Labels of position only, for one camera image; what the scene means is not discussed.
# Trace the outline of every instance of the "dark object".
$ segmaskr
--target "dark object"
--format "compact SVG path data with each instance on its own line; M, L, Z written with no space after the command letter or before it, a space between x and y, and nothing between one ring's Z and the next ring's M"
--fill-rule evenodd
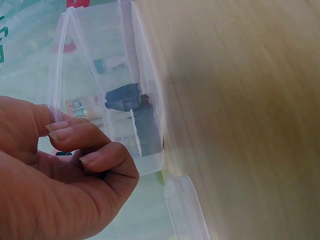
M139 137L141 155L148 156L162 151L162 144L154 118L154 108L148 102L132 109L136 133Z
M130 83L115 90L108 91L105 95L107 109L129 112L130 109L139 107L139 83Z
M55 153L56 156L72 156L71 152L58 151Z

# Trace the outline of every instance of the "dark blue object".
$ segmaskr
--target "dark blue object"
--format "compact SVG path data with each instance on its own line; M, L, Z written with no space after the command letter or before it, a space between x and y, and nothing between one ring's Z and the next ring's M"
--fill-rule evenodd
M56 156L72 156L71 152L58 151L55 153Z
M130 109L139 107L139 83L130 83L115 90L108 91L105 95L107 109L129 112Z

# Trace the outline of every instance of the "knuckle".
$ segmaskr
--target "knuckle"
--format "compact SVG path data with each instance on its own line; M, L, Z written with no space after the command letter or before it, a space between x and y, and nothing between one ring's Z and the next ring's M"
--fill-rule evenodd
M118 148L121 152L126 152L128 155L130 155L127 147L121 142L114 141L112 144L114 144L114 147Z

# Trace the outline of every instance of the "plastic lid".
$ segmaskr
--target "plastic lid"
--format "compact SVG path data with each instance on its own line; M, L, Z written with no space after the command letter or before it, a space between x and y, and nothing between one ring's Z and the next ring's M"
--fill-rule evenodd
M164 187L174 233L178 240L210 240L195 187L189 176L169 175Z

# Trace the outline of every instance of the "wooden surface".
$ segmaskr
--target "wooden surface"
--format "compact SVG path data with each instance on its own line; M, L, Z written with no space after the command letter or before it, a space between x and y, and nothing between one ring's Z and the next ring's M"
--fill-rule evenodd
M320 2L135 1L211 239L320 239Z

